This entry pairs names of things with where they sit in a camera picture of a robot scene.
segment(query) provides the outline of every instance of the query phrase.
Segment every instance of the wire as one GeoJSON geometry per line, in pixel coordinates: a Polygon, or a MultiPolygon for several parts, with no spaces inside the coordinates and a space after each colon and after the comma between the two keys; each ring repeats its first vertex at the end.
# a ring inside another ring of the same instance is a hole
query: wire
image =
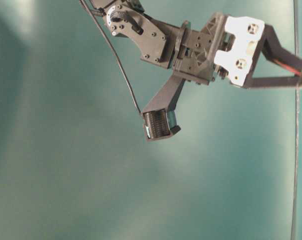
{"type": "Polygon", "coordinates": [[[137,109],[139,115],[141,115],[141,110],[140,110],[140,108],[139,108],[139,105],[137,104],[137,101],[136,101],[136,98],[135,98],[135,95],[134,95],[132,86],[131,86],[131,84],[130,84],[130,81],[129,81],[129,79],[128,79],[126,73],[125,73],[125,70],[124,70],[123,65],[122,65],[122,63],[121,63],[121,60],[120,60],[119,56],[117,55],[117,53],[116,53],[116,51],[115,51],[115,49],[114,49],[112,43],[110,42],[109,38],[107,37],[107,35],[105,34],[104,30],[102,29],[101,25],[99,24],[99,22],[98,22],[97,19],[95,18],[94,14],[92,13],[92,10],[91,10],[91,9],[89,8],[89,6],[87,5],[86,1],[85,1],[85,0],[79,0],[79,1],[80,1],[80,4],[86,9],[86,11],[87,11],[87,12],[89,13],[89,15],[92,17],[92,19],[93,19],[95,25],[96,25],[97,28],[100,30],[100,32],[101,32],[102,36],[104,37],[106,43],[107,43],[107,44],[109,45],[109,47],[111,48],[111,50],[112,50],[112,52],[113,52],[113,54],[114,54],[114,56],[115,56],[116,62],[117,62],[117,64],[119,65],[120,70],[121,70],[121,72],[122,72],[122,74],[123,74],[123,76],[124,76],[124,79],[125,79],[125,81],[126,81],[126,84],[127,84],[128,88],[129,88],[129,91],[130,91],[130,93],[131,93],[131,97],[132,97],[133,103],[134,103],[134,105],[135,105],[135,108],[137,109]]]}

